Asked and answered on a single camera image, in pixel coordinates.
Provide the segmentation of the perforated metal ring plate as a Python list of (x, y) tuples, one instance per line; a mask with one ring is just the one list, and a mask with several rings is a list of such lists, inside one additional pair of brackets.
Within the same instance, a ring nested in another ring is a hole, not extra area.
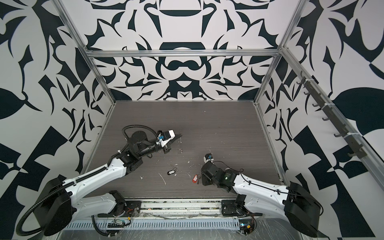
[(179, 141), (179, 146), (178, 147), (179, 147), (178, 153), (182, 154), (183, 153), (183, 144), (182, 144), (181, 141)]

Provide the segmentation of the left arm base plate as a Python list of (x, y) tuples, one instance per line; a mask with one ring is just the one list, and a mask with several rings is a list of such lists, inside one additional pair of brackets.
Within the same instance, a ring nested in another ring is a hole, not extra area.
[(124, 205), (117, 205), (111, 213), (98, 214), (98, 218), (136, 217), (141, 212), (141, 201), (126, 201)]

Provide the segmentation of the red key tag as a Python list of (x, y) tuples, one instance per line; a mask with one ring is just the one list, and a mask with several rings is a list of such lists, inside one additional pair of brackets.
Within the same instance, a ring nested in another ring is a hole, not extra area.
[(199, 181), (199, 175), (195, 175), (193, 177), (193, 183), (197, 183)]

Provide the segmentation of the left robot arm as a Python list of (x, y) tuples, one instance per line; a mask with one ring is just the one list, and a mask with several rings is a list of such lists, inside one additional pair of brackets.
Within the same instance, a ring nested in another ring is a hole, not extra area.
[(106, 164), (72, 179), (49, 181), (35, 204), (17, 223), (17, 235), (43, 233), (52, 236), (82, 218), (94, 219), (99, 214), (120, 217), (129, 213), (131, 209), (118, 191), (96, 197), (88, 197), (88, 194), (134, 172), (143, 163), (143, 157), (151, 158), (160, 150), (167, 154), (171, 144), (182, 135), (173, 130), (156, 132), (144, 125), (125, 126), (122, 134), (125, 146)]

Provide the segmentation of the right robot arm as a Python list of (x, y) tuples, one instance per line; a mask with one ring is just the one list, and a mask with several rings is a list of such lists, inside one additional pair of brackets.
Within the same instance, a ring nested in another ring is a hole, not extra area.
[(289, 222), (295, 230), (306, 236), (323, 236), (319, 231), (323, 207), (301, 185), (269, 184), (231, 168), (222, 170), (212, 162), (206, 162), (201, 173), (204, 186), (214, 185), (237, 195), (235, 208), (242, 216), (263, 214)]

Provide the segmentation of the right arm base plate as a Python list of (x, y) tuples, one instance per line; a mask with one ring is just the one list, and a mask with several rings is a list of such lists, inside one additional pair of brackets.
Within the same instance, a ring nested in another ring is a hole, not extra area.
[(221, 201), (221, 214), (224, 217), (261, 217), (262, 213), (251, 213), (245, 207), (241, 207), (235, 200)]

